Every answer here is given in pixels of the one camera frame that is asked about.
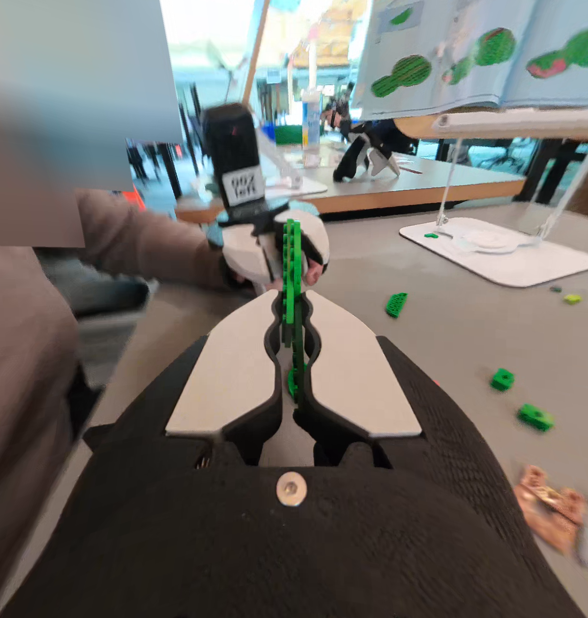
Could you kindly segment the blue yellow carton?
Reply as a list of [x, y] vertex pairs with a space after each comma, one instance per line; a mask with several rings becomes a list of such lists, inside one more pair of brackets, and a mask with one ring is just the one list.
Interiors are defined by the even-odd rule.
[[303, 149], [316, 150], [321, 137], [322, 96], [316, 89], [304, 89], [301, 92], [303, 104]]

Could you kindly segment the lego instruction booklet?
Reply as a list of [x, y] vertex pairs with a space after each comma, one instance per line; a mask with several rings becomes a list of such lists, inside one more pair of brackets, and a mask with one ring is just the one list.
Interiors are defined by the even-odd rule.
[[588, 108], [588, 1], [373, 1], [353, 105]]

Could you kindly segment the crumpled plastic bag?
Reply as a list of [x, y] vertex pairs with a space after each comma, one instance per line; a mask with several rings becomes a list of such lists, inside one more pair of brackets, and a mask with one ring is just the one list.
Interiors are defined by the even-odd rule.
[[588, 569], [588, 501], [580, 492], [550, 486], [543, 469], [522, 469], [514, 494], [524, 519], [546, 545]]

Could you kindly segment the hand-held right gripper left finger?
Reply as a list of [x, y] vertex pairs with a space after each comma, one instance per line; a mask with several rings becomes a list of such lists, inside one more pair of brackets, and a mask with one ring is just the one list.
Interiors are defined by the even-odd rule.
[[231, 443], [246, 464], [259, 464], [282, 424], [281, 301], [280, 292], [268, 291], [210, 331], [166, 423], [166, 437]]

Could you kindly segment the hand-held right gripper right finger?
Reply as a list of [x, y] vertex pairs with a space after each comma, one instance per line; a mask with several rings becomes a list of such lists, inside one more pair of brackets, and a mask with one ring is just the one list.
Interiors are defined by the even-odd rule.
[[359, 318], [314, 291], [301, 298], [305, 369], [298, 425], [315, 441], [314, 457], [336, 466], [348, 448], [415, 439], [422, 427], [380, 341]]

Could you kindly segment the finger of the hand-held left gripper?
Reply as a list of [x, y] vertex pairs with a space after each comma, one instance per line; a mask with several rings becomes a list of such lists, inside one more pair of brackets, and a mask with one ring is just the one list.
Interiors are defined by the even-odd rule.
[[301, 252], [307, 269], [317, 264], [315, 269], [325, 272], [330, 260], [330, 244], [327, 229], [321, 220], [318, 209], [309, 202], [288, 202], [286, 208], [277, 209], [274, 216], [275, 244], [282, 248], [283, 228], [288, 220], [297, 220], [301, 228]]
[[275, 281], [274, 270], [264, 241], [266, 235], [257, 235], [253, 223], [238, 223], [221, 228], [222, 252], [229, 268], [251, 282], [256, 295], [268, 291]]

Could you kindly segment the person's torso in pink sweater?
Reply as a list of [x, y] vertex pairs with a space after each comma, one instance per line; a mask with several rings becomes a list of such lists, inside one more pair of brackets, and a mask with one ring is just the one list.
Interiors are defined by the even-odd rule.
[[31, 248], [0, 247], [0, 461], [20, 421], [59, 411], [77, 367], [76, 319]]

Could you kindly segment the wooden-edged grey table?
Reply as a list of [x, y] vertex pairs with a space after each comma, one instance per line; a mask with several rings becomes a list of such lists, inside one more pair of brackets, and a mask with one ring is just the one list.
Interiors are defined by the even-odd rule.
[[[333, 170], [344, 151], [345, 147], [335, 142], [322, 144], [321, 165], [305, 168], [308, 177], [328, 187], [325, 193], [287, 199], [313, 204], [327, 221], [435, 212], [439, 208], [452, 170], [450, 163], [398, 155], [401, 170], [398, 179], [390, 169], [371, 177], [362, 168], [353, 180], [335, 183]], [[521, 192], [524, 182], [525, 178], [519, 175], [457, 165], [453, 170], [445, 207], [450, 209], [468, 200], [512, 198]]]

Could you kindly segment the green lego plate assembly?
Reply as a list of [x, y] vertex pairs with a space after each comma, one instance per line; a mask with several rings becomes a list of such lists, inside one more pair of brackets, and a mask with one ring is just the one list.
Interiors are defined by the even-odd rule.
[[282, 343], [291, 350], [292, 365], [288, 389], [295, 404], [300, 404], [306, 369], [303, 327], [303, 252], [301, 224], [288, 219], [283, 230]]

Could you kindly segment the white acrylic book stand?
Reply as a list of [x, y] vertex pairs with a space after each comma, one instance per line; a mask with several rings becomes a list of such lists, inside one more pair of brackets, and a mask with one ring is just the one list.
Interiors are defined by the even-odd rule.
[[317, 195], [328, 190], [325, 184], [305, 174], [301, 148], [278, 146], [260, 130], [256, 137], [267, 199]]
[[[588, 138], [588, 108], [444, 112], [397, 120], [414, 137], [455, 138]], [[569, 200], [588, 172], [588, 154], [565, 196], [534, 235], [469, 217], [448, 219], [444, 205], [456, 163], [451, 164], [435, 222], [406, 226], [399, 235], [494, 284], [527, 288], [588, 271], [588, 253], [547, 241]], [[425, 238], [436, 233], [439, 238]]]

